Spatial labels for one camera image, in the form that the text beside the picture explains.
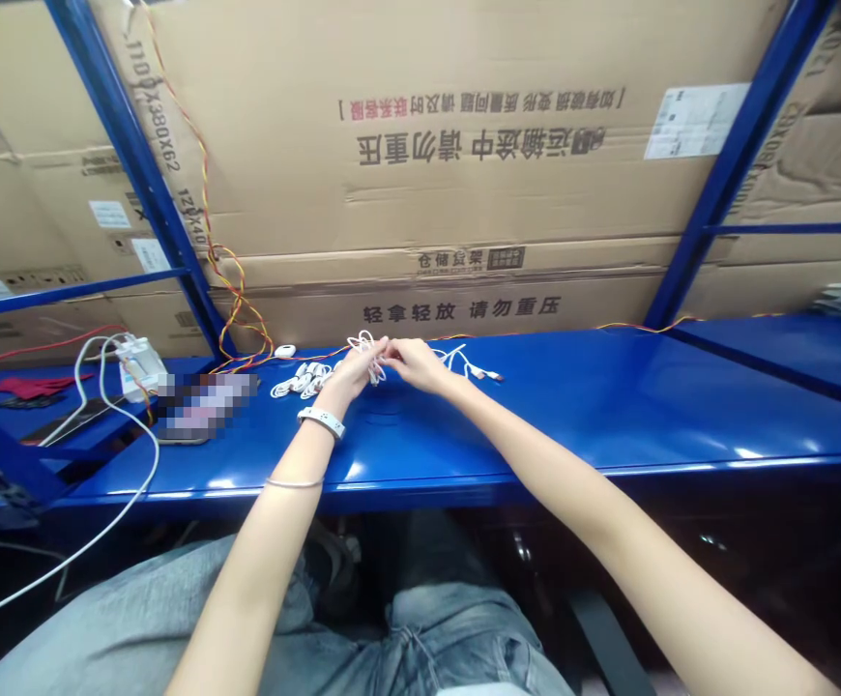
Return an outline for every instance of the white device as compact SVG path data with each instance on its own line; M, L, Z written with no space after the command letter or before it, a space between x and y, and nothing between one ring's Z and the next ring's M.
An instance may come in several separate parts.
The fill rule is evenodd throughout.
M301 423L304 419L311 419L312 421L318 421L321 423L321 425L332 432L333 437L338 442L343 439L343 433L346 432L346 428L343 426L343 423L337 420L336 416L329 414L327 411L322 411L321 409L305 406L298 412L298 423Z
M166 366L149 339L128 334L115 348L114 354L120 361L121 388L127 401L139 403L143 401L144 390L154 392L158 389L160 377L166 374Z

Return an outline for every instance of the blue shelf post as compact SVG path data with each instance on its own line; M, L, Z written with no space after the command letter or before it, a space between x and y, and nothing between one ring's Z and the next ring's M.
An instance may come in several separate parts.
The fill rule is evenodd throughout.
M729 234L719 224L730 209L778 109L798 78L804 60L823 31L833 4L832 0L794 0L788 9L652 300L646 326L663 329L675 321L698 269L711 250L713 238ZM736 234L757 231L756 227L733 227Z
M130 177L147 219L159 239L170 270L54 288L0 300L0 313L108 292L142 283L177 278L215 359L224 322L208 295L208 281L191 246L150 145L143 134L124 84L86 0L46 0L60 35L79 70L108 137ZM229 335L224 349L236 348ZM99 467L110 450L28 447L0 428L0 496L27 516L34 516L70 486L68 464Z
M140 127L92 8L88 0L46 0L46 5L108 138L133 183L134 192L157 234L169 265L188 271L179 281L195 320L217 358L220 356L218 337L224 326L223 320L208 295L208 280L162 178L150 143ZM228 353L236 355L236 347L229 334L224 335L223 344Z

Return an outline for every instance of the cable bundle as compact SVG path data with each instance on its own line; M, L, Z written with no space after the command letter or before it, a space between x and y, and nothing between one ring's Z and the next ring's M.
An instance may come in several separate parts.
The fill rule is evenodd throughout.
M462 373L465 375L466 379L469 379L469 374L473 374L478 379L484 379L485 377L490 377L491 379L495 380L496 382L504 382L505 378L502 377L497 372L492 372L491 370L484 370L481 367L477 367L469 362L469 359L466 358L466 354L462 352L462 349L466 347L466 344L463 343L458 348L453 348L451 351L442 351L438 348L433 348L433 352L440 356L440 362L443 363L447 370L452 372L452 361L455 359L456 356L462 358L465 364L462 367Z
M295 376L275 385L269 390L269 396L282 398L289 393L296 393L300 394L302 399L310 399L316 396L324 383L330 379L335 368L336 365L330 367L322 362L302 362L295 371Z
M356 338L347 338L346 342L350 344L350 348L358 350L362 353L366 348L372 348L375 345L375 338L372 334L363 329ZM382 369L382 363L376 358L369 366L369 382L375 387L379 382L385 382L385 371Z

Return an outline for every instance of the wristband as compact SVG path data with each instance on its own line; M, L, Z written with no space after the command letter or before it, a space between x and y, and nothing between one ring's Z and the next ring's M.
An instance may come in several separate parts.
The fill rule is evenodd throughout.
M334 415L321 409L311 408L310 406L303 408L298 412L298 423L301 424L305 419L321 423L321 425L331 431L333 438L338 442L343 439L343 433L346 432L343 423L337 420Z

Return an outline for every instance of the blue metal shelf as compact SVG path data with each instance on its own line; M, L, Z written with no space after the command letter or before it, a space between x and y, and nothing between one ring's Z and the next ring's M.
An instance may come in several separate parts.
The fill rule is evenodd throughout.
M83 283L82 285L67 285L66 287L53 288L52 290L28 293L27 295L15 295L0 300L0 314L2 312L15 311L16 309L49 305L76 297L85 297L86 295L97 295L99 293L110 292L111 290L120 290L121 288L132 287L134 285L156 282L157 280L183 277L188 274L188 269L170 269L169 271L158 271L157 273L151 274L129 275L123 278Z
M794 0L782 20L650 305L648 327L662 329L675 321L717 235L841 234L841 222L721 224L834 4L833 0Z
M178 278L217 355L223 321L89 3L45 2L172 270L9 298L0 301L0 312ZM832 0L792 2L652 302L648 326L662 328L673 321L717 235L841 233L841 223L721 224L832 5ZM508 381L487 384L489 391L607 475L841 464L841 403L668 336L542 334L477 339L475 346L483 362L507 364L502 372ZM236 353L229 336L224 347ZM519 360L520 355L549 353L584 355L569 361L570 367L561 373L534 373L532 365ZM269 364L260 373L269 383L279 374L287 376L289 369L290 365ZM515 369L527 373L515 377ZM561 392L579 394L570 404L575 411L542 408ZM715 392L720 399L701 398L702 393ZM290 437L294 412L301 406L297 401L261 397L254 409L257 423L235 424L223 438L199 448L168 450L148 500L206 505L248 500ZM520 486L504 462L461 421L450 426L448 447L439 438L443 423L457 422L446 414L433 422L448 408L444 404L406 390L396 378L372 390L364 404L351 425L361 433L351 438L355 444L334 453L326 486L329 505L365 509L487 504L519 496ZM410 419L402 419L402 408L413 412ZM263 422L270 427L262 427ZM416 446L405 449L405 437ZM137 477L145 476L148 447L147 439L138 440L73 495L60 499L59 506L95 506L128 497ZM394 451L405 459L392 461ZM0 470L0 493L35 512L57 501L68 487L56 476L57 462L52 460L94 464L109 457L101 448L26 448L0 428L0 466L10 460Z
M0 313L176 278L213 356L219 357L223 320L208 295L208 282L201 264L168 193L91 8L86 0L47 0L46 5L171 268L158 273L71 285L1 299ZM224 337L223 347L231 354L236 353L229 335ZM211 361L203 360L205 365L200 367L194 363L191 369L205 369ZM60 473L64 467L73 464L79 472L91 472L107 462L112 455L110 449L94 446L26 447L17 441L16 433L7 432L0 425L0 497L20 514L33 516L70 487L70 481Z
M671 336L841 401L841 317L795 314L689 322Z
M444 341L460 342L502 383L484 392L605 476L650 480L720 473L841 472L841 403L757 370L633 329ZM307 351L304 355L316 354ZM540 369L533 356L566 356ZM163 448L156 478L134 511L197 518L243 514L298 427L297 396L272 399L294 363L256 369L262 379L229 428L198 446ZM720 398L710 398L720 394ZM564 408L546 408L547 403ZM334 448L322 510L491 506L528 500L501 455L444 399L388 380L366 388ZM117 508L147 476L152 443L141 438L54 509L78 515Z

